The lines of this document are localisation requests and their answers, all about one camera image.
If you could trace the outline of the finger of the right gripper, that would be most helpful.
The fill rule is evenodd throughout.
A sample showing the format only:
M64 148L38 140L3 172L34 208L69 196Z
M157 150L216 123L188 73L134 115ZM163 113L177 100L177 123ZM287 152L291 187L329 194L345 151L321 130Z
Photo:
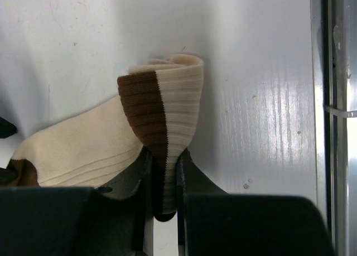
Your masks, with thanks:
M0 139L6 139L17 133L17 127L0 117Z

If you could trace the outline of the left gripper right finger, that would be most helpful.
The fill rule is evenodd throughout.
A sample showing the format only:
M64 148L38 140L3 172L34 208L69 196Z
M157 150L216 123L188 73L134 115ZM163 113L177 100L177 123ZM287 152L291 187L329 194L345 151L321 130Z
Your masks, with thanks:
M317 207L300 196L229 194L183 151L176 164L179 255L334 255Z

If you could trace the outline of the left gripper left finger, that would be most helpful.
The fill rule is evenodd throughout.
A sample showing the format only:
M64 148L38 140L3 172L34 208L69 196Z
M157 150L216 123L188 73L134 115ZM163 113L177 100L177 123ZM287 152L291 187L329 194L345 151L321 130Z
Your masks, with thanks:
M2 255L152 255L152 155L92 187L2 187Z

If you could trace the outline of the beige brown striped sock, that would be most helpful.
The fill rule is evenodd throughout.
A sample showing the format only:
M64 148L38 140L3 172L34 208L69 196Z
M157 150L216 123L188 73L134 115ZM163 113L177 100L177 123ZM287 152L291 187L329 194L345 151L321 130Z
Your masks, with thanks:
M114 180L148 149L158 221L176 213L176 162L196 131L204 62L188 54L132 66L118 95L25 139L1 169L2 186L91 186Z

